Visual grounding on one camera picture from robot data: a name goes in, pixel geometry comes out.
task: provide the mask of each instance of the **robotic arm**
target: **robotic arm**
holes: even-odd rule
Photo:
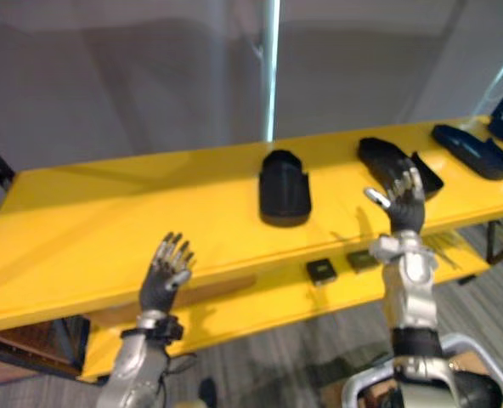
[[[184,329],[170,310],[178,288],[189,280],[193,253],[181,234],[168,234],[157,248],[140,290],[141,315],[135,329],[122,333],[123,345],[97,408],[162,407],[164,378],[170,358],[166,347],[179,340]]]
[[[370,253],[384,263],[384,313],[392,333],[393,372],[398,382],[382,407],[500,406],[502,394],[491,378],[452,371],[443,356],[432,296],[438,264],[420,238],[425,196],[414,163],[407,159],[402,164],[402,177],[387,191],[389,198],[365,189],[365,195],[388,215],[392,231],[370,247]]]

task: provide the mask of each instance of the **yellow table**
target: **yellow table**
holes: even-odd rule
[[[453,232],[429,235],[425,244],[442,250],[458,266],[437,257],[435,282],[449,281],[469,274],[480,274],[488,265]],[[184,338],[175,342],[169,354],[181,354],[242,337],[271,327],[349,308],[381,298],[384,285],[381,266],[354,271],[339,254],[331,258],[338,273],[335,282],[315,287],[304,264],[289,263],[260,274],[257,283],[233,295],[216,297],[174,311],[185,327]],[[134,327],[133,321],[108,328],[94,326],[88,339],[85,366],[80,377],[94,382],[110,373],[122,343],[122,330]]]
[[[277,141],[310,177],[311,217],[290,229],[259,218],[257,172],[267,144],[20,173],[0,210],[0,330],[135,300],[169,230],[184,232],[197,254],[191,285],[366,246],[388,231],[387,217],[362,192],[376,185],[356,156],[366,136],[418,150],[444,180],[427,203],[424,234],[502,217],[503,180],[477,176],[430,137],[432,126]],[[472,132],[488,135],[482,123]]]

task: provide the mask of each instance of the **lower shelf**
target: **lower shelf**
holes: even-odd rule
[[[444,255],[437,256],[437,283],[477,275],[489,267],[456,232],[429,235],[424,241]],[[293,263],[259,275],[253,286],[241,291],[176,309],[174,314],[185,328],[184,339],[173,344],[169,354],[201,349],[383,296],[381,266],[356,272],[344,255],[331,258],[331,262],[338,278],[326,286],[312,285],[304,264]],[[110,372],[121,347],[120,332],[134,324],[93,325],[80,379],[94,382]]]

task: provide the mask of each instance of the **gray carpet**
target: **gray carpet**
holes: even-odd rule
[[[484,252],[485,226],[461,232]],[[436,296],[440,331],[475,337],[503,367],[503,262],[465,286],[437,286]],[[202,350],[168,390],[173,401],[190,400],[201,379],[212,377],[221,407],[319,407],[322,385],[388,350],[380,304],[369,303]],[[39,376],[1,385],[0,407],[94,406],[98,394],[91,385]]]

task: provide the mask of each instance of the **wall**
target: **wall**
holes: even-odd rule
[[[259,139],[255,0],[0,0],[16,170]],[[503,0],[285,0],[278,137],[472,112]]]

